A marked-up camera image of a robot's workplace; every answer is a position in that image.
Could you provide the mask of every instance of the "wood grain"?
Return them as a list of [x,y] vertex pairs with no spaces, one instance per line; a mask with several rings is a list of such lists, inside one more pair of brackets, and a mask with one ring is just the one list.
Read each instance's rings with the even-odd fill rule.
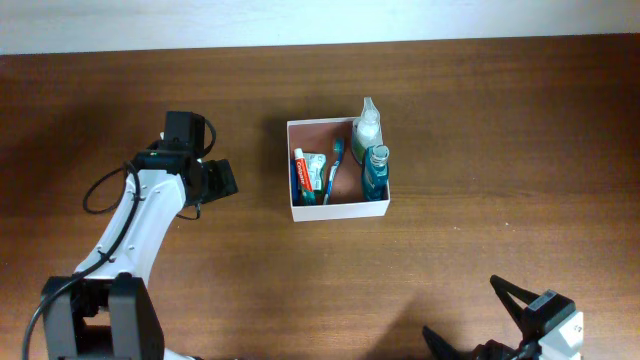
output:
[[[167,233],[149,291],[170,348],[424,358],[423,324],[464,350],[515,346],[498,274],[574,299],[587,358],[636,358],[638,49],[616,35],[0,57],[0,357],[108,223],[82,212],[87,188],[190,110],[214,122],[210,157],[240,193]],[[392,151],[387,216],[294,224],[286,121],[357,115],[364,96]]]

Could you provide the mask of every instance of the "soap dispenser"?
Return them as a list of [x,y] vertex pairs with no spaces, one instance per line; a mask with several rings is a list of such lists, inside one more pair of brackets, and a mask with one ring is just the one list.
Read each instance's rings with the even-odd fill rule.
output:
[[362,165],[365,150],[375,145],[382,145],[380,112],[373,105],[373,100],[366,97],[362,114],[353,121],[351,133],[351,152],[358,164]]

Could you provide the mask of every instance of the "blue toothbrush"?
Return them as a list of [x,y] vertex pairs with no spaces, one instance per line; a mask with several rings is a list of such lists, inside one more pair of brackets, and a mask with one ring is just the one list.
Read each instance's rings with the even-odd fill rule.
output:
[[324,201],[322,202],[322,205],[329,204],[329,195],[331,195],[333,179],[336,177],[338,166],[340,166],[342,155],[344,154],[344,139],[336,139],[335,144],[333,144],[333,152],[338,154],[338,159],[335,163],[333,163],[333,166],[331,167],[331,173],[329,173],[329,184],[327,185],[327,193],[324,194]]

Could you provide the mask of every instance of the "blue bottle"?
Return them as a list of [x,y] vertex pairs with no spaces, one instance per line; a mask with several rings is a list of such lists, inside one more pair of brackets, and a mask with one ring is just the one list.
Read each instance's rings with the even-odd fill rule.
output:
[[389,148],[370,146],[362,159],[362,191],[367,201],[382,200],[389,180]]

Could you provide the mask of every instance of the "cardboard box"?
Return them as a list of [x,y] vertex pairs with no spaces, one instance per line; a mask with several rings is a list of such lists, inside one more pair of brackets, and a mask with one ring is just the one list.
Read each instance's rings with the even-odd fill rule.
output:
[[[384,216],[391,202],[390,185],[387,183],[385,195],[380,201],[366,201],[362,193],[362,168],[351,153],[351,129],[355,118],[335,118],[316,120],[297,120],[287,122],[287,146],[289,153],[289,205],[293,221],[313,221],[349,219],[369,216]],[[345,140],[345,151],[329,197],[329,205],[294,206],[291,198],[291,160],[293,151],[301,148],[306,153],[319,153],[327,156],[324,171],[325,189],[331,166],[337,159],[333,152],[336,138]],[[318,204],[322,198],[317,197]]]

